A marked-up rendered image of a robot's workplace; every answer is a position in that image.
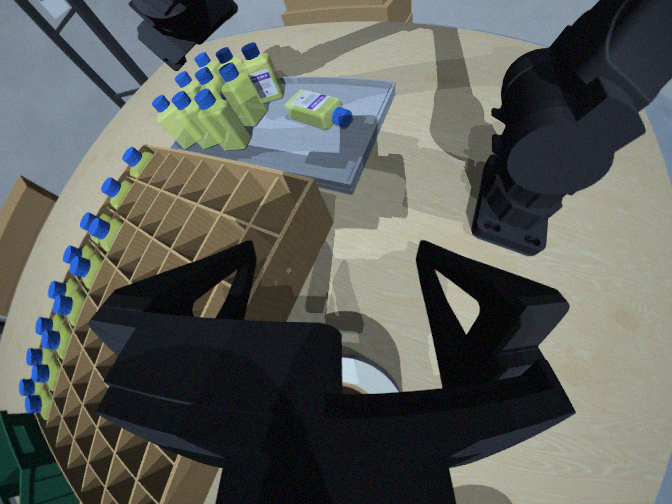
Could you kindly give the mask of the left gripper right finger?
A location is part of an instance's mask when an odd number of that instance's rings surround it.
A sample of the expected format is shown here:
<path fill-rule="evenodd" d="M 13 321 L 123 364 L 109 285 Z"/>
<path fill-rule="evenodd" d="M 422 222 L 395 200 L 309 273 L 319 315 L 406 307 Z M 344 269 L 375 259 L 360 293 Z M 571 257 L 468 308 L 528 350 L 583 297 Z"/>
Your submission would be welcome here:
<path fill-rule="evenodd" d="M 498 353 L 538 347 L 570 308 L 555 288 L 426 240 L 419 243 L 416 265 L 442 388 L 467 385 Z M 479 315 L 467 335 L 435 270 L 479 304 Z"/>

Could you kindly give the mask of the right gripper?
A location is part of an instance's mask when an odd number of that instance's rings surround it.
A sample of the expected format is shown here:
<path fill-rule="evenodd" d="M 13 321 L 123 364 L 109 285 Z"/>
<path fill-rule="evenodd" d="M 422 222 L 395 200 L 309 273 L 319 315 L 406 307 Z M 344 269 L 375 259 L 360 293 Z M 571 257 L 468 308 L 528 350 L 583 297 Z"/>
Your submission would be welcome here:
<path fill-rule="evenodd" d="M 166 32 L 163 35 L 143 20 L 137 27 L 138 39 L 170 68 L 178 71 L 187 62 L 184 56 L 196 44 L 203 44 L 237 11 L 238 5 L 233 0 L 204 0 L 199 17 L 191 25 L 179 30 L 159 26 Z"/>

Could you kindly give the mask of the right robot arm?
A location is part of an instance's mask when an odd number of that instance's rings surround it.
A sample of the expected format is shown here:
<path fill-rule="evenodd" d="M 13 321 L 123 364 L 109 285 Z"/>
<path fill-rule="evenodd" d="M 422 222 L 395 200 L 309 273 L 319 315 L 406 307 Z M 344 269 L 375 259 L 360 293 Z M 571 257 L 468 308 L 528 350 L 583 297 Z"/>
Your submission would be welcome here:
<path fill-rule="evenodd" d="M 166 35 L 162 28 L 191 25 L 203 3 L 129 6 Z M 473 232 L 530 255 L 543 251 L 563 197 L 602 179 L 614 153 L 646 133 L 638 112 L 671 79 L 672 0 L 599 0 L 549 48 L 517 58 L 503 78 L 501 108 L 491 110 L 505 129 L 492 136 Z"/>

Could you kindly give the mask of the tan cardboard carton with grid dividers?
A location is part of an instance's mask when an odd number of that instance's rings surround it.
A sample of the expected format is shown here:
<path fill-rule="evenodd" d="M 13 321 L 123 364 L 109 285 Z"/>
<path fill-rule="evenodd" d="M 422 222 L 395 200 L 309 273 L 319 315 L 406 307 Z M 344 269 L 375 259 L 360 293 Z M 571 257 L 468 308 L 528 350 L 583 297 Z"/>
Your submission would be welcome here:
<path fill-rule="evenodd" d="M 78 247 L 104 257 L 90 290 L 70 266 L 62 282 L 75 277 L 87 297 L 75 327 L 64 315 L 72 335 L 64 358 L 51 356 L 61 368 L 54 392 L 47 387 L 48 419 L 34 414 L 81 504 L 204 504 L 219 467 L 96 413 L 117 355 L 88 321 L 118 288 L 251 240 L 257 262 L 244 320 L 286 322 L 334 222 L 312 178 L 153 145 L 138 151 L 154 154 L 137 179 L 127 165 L 117 180 L 133 183 L 118 209 L 107 196 L 96 214 L 124 221 L 108 252 L 88 231 Z"/>

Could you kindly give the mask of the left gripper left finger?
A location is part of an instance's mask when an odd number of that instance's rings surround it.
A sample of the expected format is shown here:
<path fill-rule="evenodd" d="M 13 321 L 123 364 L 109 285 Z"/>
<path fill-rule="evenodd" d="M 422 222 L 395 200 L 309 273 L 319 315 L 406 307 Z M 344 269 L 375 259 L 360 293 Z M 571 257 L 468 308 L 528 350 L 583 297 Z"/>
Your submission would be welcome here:
<path fill-rule="evenodd" d="M 103 305 L 194 317 L 194 302 L 238 269 L 216 318 L 244 320 L 256 262 L 253 242 L 247 240 L 209 257 L 118 288 Z"/>

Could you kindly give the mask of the green crate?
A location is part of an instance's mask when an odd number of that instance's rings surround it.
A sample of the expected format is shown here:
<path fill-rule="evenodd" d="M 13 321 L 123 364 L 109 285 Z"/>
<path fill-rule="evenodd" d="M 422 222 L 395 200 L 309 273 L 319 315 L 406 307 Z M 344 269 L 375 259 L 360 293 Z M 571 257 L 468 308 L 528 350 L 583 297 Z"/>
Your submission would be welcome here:
<path fill-rule="evenodd" d="M 16 496 L 19 504 L 80 504 L 49 449 L 35 414 L 0 410 L 0 418 L 2 504 L 11 504 L 9 498 Z"/>

